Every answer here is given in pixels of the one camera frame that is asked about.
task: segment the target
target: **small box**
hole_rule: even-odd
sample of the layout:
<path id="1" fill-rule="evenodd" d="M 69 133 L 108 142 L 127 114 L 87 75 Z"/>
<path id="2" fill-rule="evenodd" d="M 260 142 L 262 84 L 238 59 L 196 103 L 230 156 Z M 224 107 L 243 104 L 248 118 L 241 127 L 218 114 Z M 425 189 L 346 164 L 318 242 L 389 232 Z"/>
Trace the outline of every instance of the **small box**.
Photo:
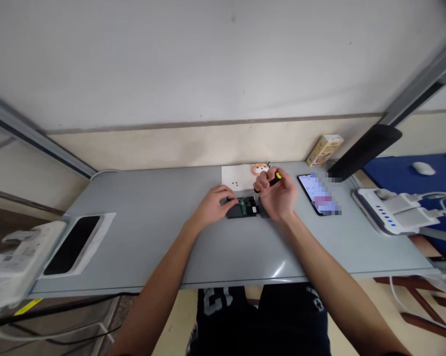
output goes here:
<path id="1" fill-rule="evenodd" d="M 334 151 L 344 142 L 340 135 L 322 135 L 307 158 L 309 167 L 323 166 Z"/>

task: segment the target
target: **computer mouse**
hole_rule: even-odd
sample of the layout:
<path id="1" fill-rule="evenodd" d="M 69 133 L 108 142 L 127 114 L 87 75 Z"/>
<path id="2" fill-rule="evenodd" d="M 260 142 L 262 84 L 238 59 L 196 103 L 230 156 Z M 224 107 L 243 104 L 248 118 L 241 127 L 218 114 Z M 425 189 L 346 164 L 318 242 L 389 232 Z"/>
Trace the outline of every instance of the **computer mouse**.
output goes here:
<path id="1" fill-rule="evenodd" d="M 433 176 L 436 172 L 435 170 L 425 162 L 414 162 L 412 166 L 417 171 L 417 173 L 422 174 L 424 176 Z"/>

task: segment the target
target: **screwdriver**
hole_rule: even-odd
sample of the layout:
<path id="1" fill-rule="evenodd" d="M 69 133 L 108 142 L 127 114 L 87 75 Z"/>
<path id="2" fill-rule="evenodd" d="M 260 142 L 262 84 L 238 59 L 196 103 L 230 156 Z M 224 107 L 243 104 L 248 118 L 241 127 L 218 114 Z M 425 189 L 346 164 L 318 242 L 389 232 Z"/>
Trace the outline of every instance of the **screwdriver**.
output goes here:
<path id="1" fill-rule="evenodd" d="M 279 172 L 276 172 L 276 176 L 274 177 L 274 179 L 271 179 L 271 180 L 269 181 L 269 186 L 270 186 L 270 187 L 273 186 L 275 183 L 277 183 L 277 182 L 280 181 L 281 179 L 282 179 L 281 174 L 280 174 Z"/>

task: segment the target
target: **cat sticker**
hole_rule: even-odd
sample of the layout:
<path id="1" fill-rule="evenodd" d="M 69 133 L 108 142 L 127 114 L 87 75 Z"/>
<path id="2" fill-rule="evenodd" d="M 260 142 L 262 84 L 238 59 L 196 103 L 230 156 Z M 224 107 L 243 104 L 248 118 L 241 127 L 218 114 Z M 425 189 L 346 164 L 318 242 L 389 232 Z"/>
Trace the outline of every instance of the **cat sticker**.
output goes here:
<path id="1" fill-rule="evenodd" d="M 251 173 L 255 176 L 260 175 L 262 172 L 267 172 L 269 170 L 269 166 L 265 163 L 257 163 L 252 165 Z"/>

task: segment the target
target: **phone screen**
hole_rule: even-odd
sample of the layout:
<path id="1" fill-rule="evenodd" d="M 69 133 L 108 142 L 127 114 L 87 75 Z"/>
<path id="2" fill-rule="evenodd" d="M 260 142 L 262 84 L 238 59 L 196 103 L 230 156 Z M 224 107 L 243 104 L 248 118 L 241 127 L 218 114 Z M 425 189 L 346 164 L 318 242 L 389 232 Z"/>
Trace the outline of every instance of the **phone screen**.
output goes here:
<path id="1" fill-rule="evenodd" d="M 81 250 L 98 224 L 99 216 L 79 219 L 71 229 L 65 241 L 53 256 L 43 274 L 62 274 L 68 272 L 75 264 Z"/>
<path id="2" fill-rule="evenodd" d="M 317 176 L 313 174 L 298 176 L 298 180 L 318 215 L 341 214 L 340 207 Z"/>

